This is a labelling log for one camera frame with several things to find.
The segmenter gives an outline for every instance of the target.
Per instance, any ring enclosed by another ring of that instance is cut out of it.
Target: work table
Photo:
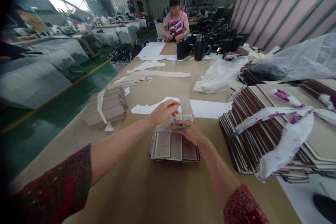
[[[142,62],[135,58],[111,82],[126,76],[127,70]],[[190,99],[224,103],[233,93],[232,90],[217,94],[192,91],[195,82],[209,68],[209,60],[163,62],[165,66],[149,70],[187,72],[191,76],[153,75],[149,76],[152,81],[144,80],[131,86],[126,97],[129,107],[127,118],[124,122],[114,123],[115,130],[112,132],[105,132],[104,127],[90,128],[81,111],[10,184],[10,188],[20,190],[87,144],[99,142],[120,128],[144,118],[146,115],[131,113],[137,104],[152,105],[167,96],[184,94]],[[234,171],[218,119],[196,117],[196,124]],[[151,137],[152,132],[147,132],[120,163],[90,190],[85,208],[66,221],[76,217],[76,223],[222,223],[222,212],[204,160],[201,158],[198,164],[154,162],[148,155]],[[266,184],[253,175],[237,174],[237,177],[248,185],[271,223],[300,223],[276,177],[270,177]]]

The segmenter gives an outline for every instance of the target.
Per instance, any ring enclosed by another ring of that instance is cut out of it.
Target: red patterned sleeve
[[[267,217],[258,202],[247,189],[241,185],[227,201],[224,211],[224,222],[228,224],[267,224]]]
[[[90,148],[85,146],[13,196],[26,223],[62,223],[84,208],[91,185]]]

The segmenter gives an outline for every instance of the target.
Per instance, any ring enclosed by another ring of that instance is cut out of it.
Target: pink panel
[[[323,17],[324,14],[330,10],[335,4],[336,0],[324,0],[324,2],[317,8],[316,11],[308,18],[303,26],[298,30],[295,36],[288,42],[285,48],[299,43],[306,34],[315,26],[315,24]]]
[[[300,0],[295,9],[284,22],[274,39],[270,42],[265,52],[269,52],[275,46],[281,46],[288,36],[296,29],[300,21],[308,14],[318,0]]]
[[[308,38],[313,39],[323,35],[336,21],[336,10],[316,29],[316,31]]]
[[[233,13],[232,13],[232,18],[231,18],[231,21],[230,21],[230,27],[232,26],[233,19],[234,19],[235,16],[236,16],[237,9],[238,9],[238,6],[239,6],[240,1],[241,1],[241,0],[237,0],[237,1],[236,1],[236,4],[235,4],[235,6],[234,6]]]
[[[279,2],[279,0],[269,0],[268,1],[264,11],[262,12],[262,14],[260,16],[260,19],[259,19],[258,23],[255,25],[255,28],[254,28],[253,32],[250,34],[250,37],[248,38],[247,43],[249,43],[250,45],[254,44],[255,40],[257,39],[259,33],[263,29],[267,19],[271,15],[274,7],[276,6],[276,4],[278,2]]]
[[[243,14],[243,10],[244,10],[244,8],[245,8],[245,5],[246,5],[246,3],[247,3],[247,0],[242,0],[241,1],[242,3],[241,3],[241,5],[240,5],[240,8],[239,8],[239,10],[238,10],[238,12],[237,12],[237,16],[236,16],[236,18],[234,19],[234,21],[233,21],[233,24],[232,24],[232,29],[235,29],[236,27],[237,27],[237,25],[238,25],[238,22],[239,22],[239,19],[240,19],[240,17],[242,16],[242,14]]]
[[[242,30],[244,28],[244,25],[247,21],[247,18],[250,15],[252,7],[253,7],[255,2],[256,2],[256,0],[249,0],[249,3],[247,4],[246,10],[245,10],[245,13],[243,13],[243,17],[242,17],[241,22],[240,22],[239,27],[238,27],[238,32],[239,33],[242,32]]]
[[[294,2],[295,0],[282,0],[278,9],[274,13],[271,21],[268,23],[266,29],[264,30],[259,41],[257,42],[256,44],[257,47],[264,48],[265,44],[267,43],[269,38],[273,35],[275,29],[279,26],[281,20],[288,13],[289,9],[292,7]]]
[[[249,33],[251,30],[252,30],[252,27],[254,25],[254,23],[256,22],[257,20],[257,17],[262,9],[262,7],[264,6],[264,3],[265,3],[266,0],[258,0],[254,10],[253,10],[253,13],[245,27],[245,30],[244,32],[246,33]]]

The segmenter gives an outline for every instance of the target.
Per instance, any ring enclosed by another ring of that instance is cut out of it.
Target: plastic bag
[[[194,92],[220,93],[228,90],[247,63],[247,57],[238,57],[232,61],[214,58],[210,61],[210,67],[195,84]]]
[[[274,81],[335,78],[336,33],[288,47],[265,58],[252,71]]]

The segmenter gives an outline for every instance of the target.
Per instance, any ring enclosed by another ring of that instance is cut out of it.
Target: hand
[[[180,41],[182,39],[182,36],[181,35],[177,35],[176,37],[175,37],[175,40],[176,41]]]
[[[186,139],[195,144],[196,146],[200,146],[209,139],[197,128],[197,126],[192,121],[180,121],[176,120],[176,129],[180,129],[181,125],[185,125],[185,129],[182,131],[177,131],[173,128],[173,123],[169,124],[171,127],[171,132],[176,132],[182,134]]]
[[[168,101],[161,103],[149,115],[152,125],[155,127],[158,126],[159,124],[167,120],[170,117],[170,115],[175,117],[176,114],[179,114],[180,105],[181,103],[175,100],[168,100]]]
[[[173,39],[173,36],[171,36],[169,33],[166,34],[166,37],[168,40],[172,40]]]

